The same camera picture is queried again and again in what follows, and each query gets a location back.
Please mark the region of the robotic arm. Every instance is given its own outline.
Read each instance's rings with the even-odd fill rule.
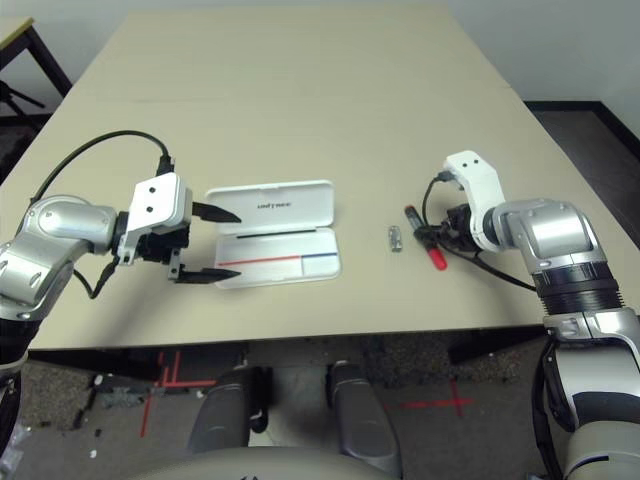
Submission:
[[[496,171],[474,152],[451,155],[444,167],[442,177],[457,182],[469,199],[448,212],[446,235],[454,231],[458,245],[472,239],[481,250],[520,250],[546,310],[551,341],[534,386],[533,415],[551,478],[637,478],[640,322],[624,307],[589,220],[567,202],[505,202]],[[544,414],[545,383],[555,420],[575,431],[564,476]]]
[[[212,283],[238,275],[214,268],[185,271],[180,252],[189,245],[192,215],[205,221],[240,222],[221,208],[193,202],[168,155],[161,158],[157,176],[136,185],[128,212],[116,213],[70,195],[32,202],[15,238],[0,246],[0,453],[15,422],[19,372],[29,343],[72,275],[81,279],[90,298],[98,295],[117,265],[132,265],[137,258],[167,265],[168,278],[175,283]],[[74,264],[86,253],[109,252],[113,260],[91,290]]]

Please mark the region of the floor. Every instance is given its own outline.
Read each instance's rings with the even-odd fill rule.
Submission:
[[[640,161],[591,113],[535,115],[640,246],[640,209],[636,207]],[[2,139],[0,132],[0,153]],[[387,407],[401,444],[404,478],[524,479],[527,472],[543,471],[529,408],[530,379],[542,339],[453,366],[446,348],[466,335],[333,337],[239,346],[249,364],[274,367],[270,425],[265,433],[252,436],[251,445],[336,451],[335,420],[325,402],[324,375],[326,365],[346,358],[363,365]],[[209,368],[207,374],[215,376],[235,358],[235,346],[224,348],[231,353],[220,355],[222,346],[183,350],[180,375],[188,376],[198,359]],[[201,390],[157,388],[150,401],[129,395],[126,398],[133,398],[129,402],[98,394],[79,419],[80,428],[69,430],[68,409],[54,406],[49,399],[60,396],[65,400],[58,403],[66,405],[79,401],[87,389],[78,385],[86,385],[89,377],[76,374],[73,388],[61,388],[64,382],[51,382],[47,368],[51,367],[33,365],[27,374],[26,382],[43,390],[23,405],[23,418],[32,429],[17,446],[24,455],[14,479],[128,478],[187,456],[187,439],[203,401]],[[456,403],[463,405],[457,408]],[[567,434],[555,426],[552,430],[563,458]]]

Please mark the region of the table leg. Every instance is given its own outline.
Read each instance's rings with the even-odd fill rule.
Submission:
[[[35,31],[33,27],[29,27],[24,35],[29,39],[29,52],[33,56],[40,68],[44,71],[44,73],[49,77],[51,83],[56,87],[60,95],[63,97],[69,93],[71,90],[72,84],[67,75],[64,73],[56,59],[53,58],[51,52],[44,44],[40,35]]]

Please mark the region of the black cable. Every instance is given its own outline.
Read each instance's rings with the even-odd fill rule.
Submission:
[[[122,136],[142,137],[142,138],[146,138],[147,140],[152,141],[158,147],[160,147],[160,150],[162,151],[162,155],[160,156],[161,164],[162,163],[166,164],[167,162],[171,162],[171,157],[169,155],[169,150],[167,149],[167,147],[165,146],[164,143],[162,143],[160,140],[158,140],[153,135],[150,135],[150,134],[145,133],[145,132],[140,132],[138,130],[117,130],[115,132],[105,133],[104,135],[100,135],[99,137],[96,137],[93,140],[89,140],[87,143],[79,146],[73,152],[71,152],[69,155],[67,155],[64,158],[64,160],[62,160],[58,164],[58,166],[51,171],[51,173],[45,179],[45,181],[42,182],[42,185],[40,185],[40,188],[38,188],[36,193],[31,198],[30,205],[33,205],[35,202],[37,202],[38,200],[40,200],[42,198],[42,195],[44,195],[44,192],[47,191],[47,188],[49,188],[49,186],[53,183],[53,181],[60,174],[60,172],[67,165],[69,165],[76,157],[78,157],[80,154],[82,154],[83,152],[89,150],[91,147],[93,147],[94,145],[97,145],[98,143],[104,142],[105,140],[109,140],[110,138],[122,137]]]
[[[562,469],[558,463],[558,457],[553,446],[553,437],[549,428],[549,419],[544,410],[544,369],[542,362],[551,355],[553,340],[549,338],[542,349],[538,365],[533,377],[531,387],[531,414],[533,419],[533,431],[536,438],[536,446],[542,456],[542,461],[547,469],[550,480],[562,480]]]
[[[67,155],[56,166],[56,168],[54,168],[51,171],[51,173],[47,176],[44,182],[42,182],[42,185],[40,185],[40,188],[38,188],[36,193],[30,199],[29,207],[31,207],[31,205],[33,205],[35,202],[37,202],[42,198],[44,193],[51,186],[51,184],[56,179],[56,177],[60,174],[60,172],[62,172],[62,170],[64,170],[64,168],[67,165],[69,165],[74,159],[76,159],[82,153],[89,150],[91,147],[101,142],[104,142],[105,140],[109,140],[111,138],[116,138],[116,137],[123,137],[123,136],[142,137],[155,143],[160,148],[160,151],[162,152],[162,154],[160,155],[160,162],[158,164],[156,175],[161,175],[163,173],[173,171],[173,164],[171,163],[171,156],[169,155],[169,150],[167,149],[166,145],[162,143],[162,141],[160,141],[158,138],[154,137],[149,133],[140,132],[138,130],[116,130],[114,132],[105,133],[104,135],[100,135],[92,140],[89,140],[88,142],[76,148],[69,155]],[[22,223],[20,223],[20,225],[18,226],[18,231],[16,232],[16,235],[20,232],[21,226],[22,226]],[[111,263],[107,264],[107,266],[102,271],[102,274],[98,279],[98,282],[96,283],[95,289],[91,288],[91,285],[89,284],[87,279],[79,271],[74,270],[73,275],[80,281],[80,283],[82,283],[82,286],[87,291],[89,298],[94,299],[100,294],[100,291],[102,290],[102,287],[104,287],[104,284],[107,282],[109,277],[111,277],[111,275],[113,275],[113,273],[115,272],[115,267],[118,264],[118,261],[119,261],[118,257],[114,257],[114,260]]]
[[[93,300],[98,295],[100,295],[100,291],[102,290],[102,287],[104,287],[104,285],[107,283],[107,280],[109,280],[111,275],[114,274],[114,272],[116,271],[116,267],[118,266],[119,263],[120,263],[120,258],[117,256],[113,257],[113,260],[111,260],[111,262],[108,263],[107,266],[104,267],[104,269],[102,270],[102,273],[100,274],[100,278],[96,283],[95,289],[91,288],[89,281],[79,271],[74,270],[73,275],[78,280],[80,280],[80,283],[82,283],[82,286],[87,291],[87,295],[89,295],[89,298]]]
[[[492,267],[491,265],[486,263],[484,260],[482,260],[480,258],[481,250],[478,250],[473,257],[468,257],[467,255],[463,255],[460,252],[457,252],[453,248],[449,247],[442,240],[442,238],[439,238],[438,235],[436,235],[436,230],[438,229],[438,227],[436,227],[434,225],[431,225],[429,223],[429,220],[427,219],[427,202],[429,200],[429,195],[431,194],[431,190],[433,189],[433,186],[436,184],[436,182],[448,181],[448,177],[445,176],[444,173],[445,172],[440,172],[436,177],[434,177],[429,182],[429,186],[427,187],[427,191],[425,192],[424,197],[422,198],[422,221],[424,222],[424,224],[425,224],[426,228],[429,230],[429,232],[432,233],[433,236],[436,238],[436,241],[438,242],[438,244],[442,248],[444,248],[447,252],[451,253],[452,255],[455,255],[456,257],[462,258],[463,260],[466,260],[466,261],[474,264],[476,267],[481,268],[485,272],[490,273],[491,275],[494,275],[495,277],[498,277],[499,279],[504,280],[505,282],[509,282],[512,285],[515,285],[517,287],[526,288],[527,290],[531,290],[531,291],[535,292],[536,291],[536,287],[534,287],[533,285],[529,285],[528,283],[525,283],[525,282],[523,282],[521,280],[518,280],[517,278],[512,277],[511,275],[508,275],[508,274],[504,273],[503,271]]]
[[[433,186],[436,184],[436,182],[438,182],[438,177],[433,177],[431,179],[431,181],[429,182],[429,186],[427,187],[427,191],[424,192],[424,197],[422,197],[422,221],[424,222],[424,224],[429,227],[429,229],[434,228],[431,224],[429,224],[429,221],[427,220],[427,200],[429,200],[429,195],[431,195],[431,190],[433,189]]]

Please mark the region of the red tape mark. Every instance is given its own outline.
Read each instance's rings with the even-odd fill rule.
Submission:
[[[456,406],[456,415],[462,418],[462,405],[459,403],[460,396],[458,395],[458,384],[456,383],[456,379],[452,378],[449,380],[449,385],[451,386],[451,394],[453,395],[453,401]]]
[[[216,380],[194,380],[194,381],[179,381],[178,372],[180,370],[180,361],[182,354],[180,350],[177,350],[173,358],[173,369],[171,371],[171,381],[169,381],[169,367],[164,367],[162,371],[162,378],[154,382],[154,387],[163,388],[205,388],[213,387],[218,382]],[[164,366],[164,352],[158,354],[158,365]],[[147,396],[144,404],[144,411],[142,413],[142,426],[140,427],[140,438],[143,438],[147,433],[147,424],[149,422],[149,414],[151,412],[151,393]]]
[[[471,398],[458,398],[457,400],[433,400],[431,402],[406,402],[396,406],[396,408],[403,408],[407,410],[417,408],[430,408],[430,407],[456,407],[460,408],[462,405],[471,405],[473,400]]]
[[[405,402],[398,405],[385,405],[385,410],[391,410],[392,408],[402,409],[417,409],[417,408],[431,408],[431,407],[455,407],[456,415],[462,417],[462,407],[464,405],[471,405],[473,403],[472,398],[460,398],[458,395],[458,385],[455,379],[449,381],[451,387],[451,394],[453,398],[447,400],[430,400],[430,401],[418,401],[418,402]]]

